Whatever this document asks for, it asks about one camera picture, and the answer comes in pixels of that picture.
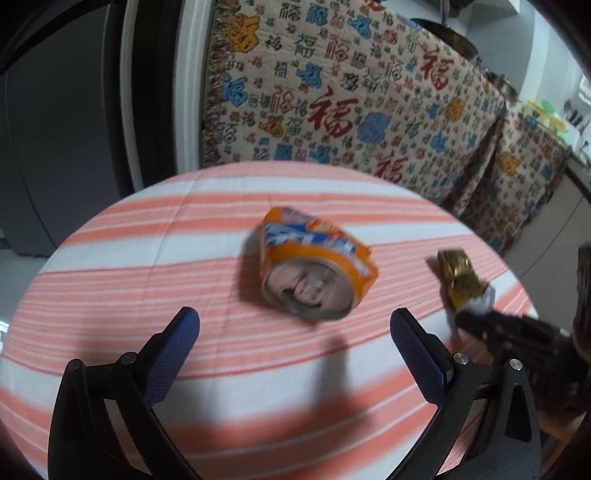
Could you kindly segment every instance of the can lid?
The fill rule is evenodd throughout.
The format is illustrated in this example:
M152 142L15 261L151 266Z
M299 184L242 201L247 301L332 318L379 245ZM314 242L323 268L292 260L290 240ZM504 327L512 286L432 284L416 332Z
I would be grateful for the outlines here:
M349 277L322 258L293 258L273 266L262 293L271 304L313 320L341 319L355 302Z

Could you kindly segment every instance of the gray wall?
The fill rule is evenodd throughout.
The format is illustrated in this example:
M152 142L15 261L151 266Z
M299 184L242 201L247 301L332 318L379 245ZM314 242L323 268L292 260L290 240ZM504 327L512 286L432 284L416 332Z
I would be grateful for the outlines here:
M581 78L583 72L576 60L556 31L550 27L546 64L537 100L548 100L560 112L565 101L578 94Z
M466 31L484 65L492 72L506 74L518 92L530 62L534 21L535 9L527 1L521 2L519 14L474 4Z

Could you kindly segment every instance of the orange can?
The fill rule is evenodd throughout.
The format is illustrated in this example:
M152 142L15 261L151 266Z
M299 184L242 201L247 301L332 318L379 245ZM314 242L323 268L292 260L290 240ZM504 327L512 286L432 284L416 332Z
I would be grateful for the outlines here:
M344 318L378 278L371 249L330 222L274 207L261 231L262 294L296 315Z

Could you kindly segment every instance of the gold wrapper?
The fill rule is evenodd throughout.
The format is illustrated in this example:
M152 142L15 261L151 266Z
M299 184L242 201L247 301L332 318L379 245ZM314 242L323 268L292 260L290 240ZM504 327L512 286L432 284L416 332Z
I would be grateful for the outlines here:
M464 250L442 250L437 254L437 259L445 281L453 281L461 275L476 275Z
M447 296L456 310L472 299L481 299L489 284L481 281L474 272L472 263L463 250L447 250L437 254Z

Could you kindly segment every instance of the round table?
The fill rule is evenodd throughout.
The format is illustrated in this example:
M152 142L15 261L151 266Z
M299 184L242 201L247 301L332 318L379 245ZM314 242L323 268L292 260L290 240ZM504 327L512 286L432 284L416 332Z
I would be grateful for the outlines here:
M372 247L379 278L347 318L310 323L263 301L257 229L276 205L332 220ZM139 351L186 305L198 310L201 334L155 410L206 480L384 479L435 411L389 337L391 312L407 307L451 350L475 361L487 355L450 329L429 266L446 248L468 253L496 288L497 309L532 314L522 285L483 241L401 187L295 162L169 179L90 220L30 285L0 358L0 416L47 476L51 413L68 361L104 364ZM460 456L461 446L445 468Z

